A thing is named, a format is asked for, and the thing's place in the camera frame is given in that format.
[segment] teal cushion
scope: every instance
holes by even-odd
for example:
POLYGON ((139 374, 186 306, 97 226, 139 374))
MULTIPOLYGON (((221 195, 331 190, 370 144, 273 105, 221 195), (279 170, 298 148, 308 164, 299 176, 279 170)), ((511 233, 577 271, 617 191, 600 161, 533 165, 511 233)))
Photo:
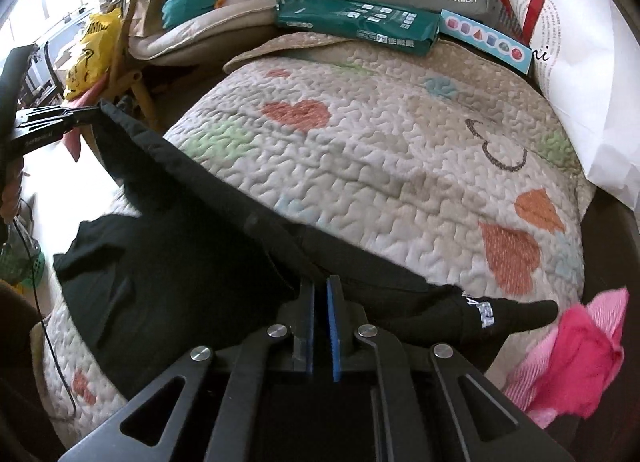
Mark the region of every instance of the teal cushion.
POLYGON ((170 30, 213 10, 217 0, 167 0, 162 6, 162 27, 170 30))

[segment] plastic bag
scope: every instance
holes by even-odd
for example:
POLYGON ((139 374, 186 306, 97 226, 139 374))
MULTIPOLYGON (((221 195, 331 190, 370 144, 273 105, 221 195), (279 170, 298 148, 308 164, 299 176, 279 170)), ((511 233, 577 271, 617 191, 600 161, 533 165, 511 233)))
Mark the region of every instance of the plastic bag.
POLYGON ((278 0, 276 25, 366 39, 424 56, 438 37, 440 15, 363 0, 278 0))
POLYGON ((44 255, 21 217, 9 224, 8 232, 7 241, 0 250, 0 280, 13 285, 22 294, 25 288, 33 289, 40 283, 44 272, 44 255))
POLYGON ((90 14, 82 39, 72 50, 76 63, 66 73, 65 99, 88 90, 107 71, 121 27, 120 8, 107 14, 90 14))

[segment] beige cushion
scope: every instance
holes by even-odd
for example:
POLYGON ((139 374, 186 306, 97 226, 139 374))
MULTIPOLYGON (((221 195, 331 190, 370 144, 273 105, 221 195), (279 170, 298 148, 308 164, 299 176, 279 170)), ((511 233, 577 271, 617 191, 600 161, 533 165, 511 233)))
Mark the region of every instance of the beige cushion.
POLYGON ((157 66, 193 66, 210 64, 212 68, 222 66, 235 56, 258 47, 282 32, 274 25, 241 28, 214 34, 193 44, 146 61, 157 66))
POLYGON ((129 38, 129 53, 137 60, 148 61, 226 32, 270 26, 275 20, 275 6, 276 0, 249 0, 225 5, 164 34, 155 34, 148 38, 129 38))

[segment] yellow plastic bag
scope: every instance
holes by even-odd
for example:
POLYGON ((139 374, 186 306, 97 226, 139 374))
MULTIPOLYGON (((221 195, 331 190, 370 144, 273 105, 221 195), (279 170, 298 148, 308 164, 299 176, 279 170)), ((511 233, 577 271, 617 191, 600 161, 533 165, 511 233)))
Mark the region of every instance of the yellow plastic bag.
POLYGON ((72 50, 76 64, 66 73, 67 101, 86 92, 109 68, 113 49, 120 35, 120 17, 119 7, 107 14, 89 15, 89 25, 72 50))

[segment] pillow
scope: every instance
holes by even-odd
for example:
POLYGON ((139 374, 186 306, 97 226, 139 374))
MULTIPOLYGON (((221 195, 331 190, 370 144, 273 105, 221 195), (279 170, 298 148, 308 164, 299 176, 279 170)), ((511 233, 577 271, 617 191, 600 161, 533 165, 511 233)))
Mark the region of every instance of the pillow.
POLYGON ((585 177, 640 210, 640 46, 622 14, 612 0, 509 1, 585 177))
POLYGON ((212 11, 219 0, 167 0, 162 6, 162 28, 172 29, 212 11))
POLYGON ((273 25, 276 0, 249 0, 225 5, 179 25, 164 34, 129 38, 129 53, 150 60, 215 34, 250 26, 273 25))
POLYGON ((220 70, 236 56, 259 47, 282 34, 274 25, 259 25, 213 34, 179 49, 162 54, 150 65, 187 67, 207 64, 210 71, 220 70))

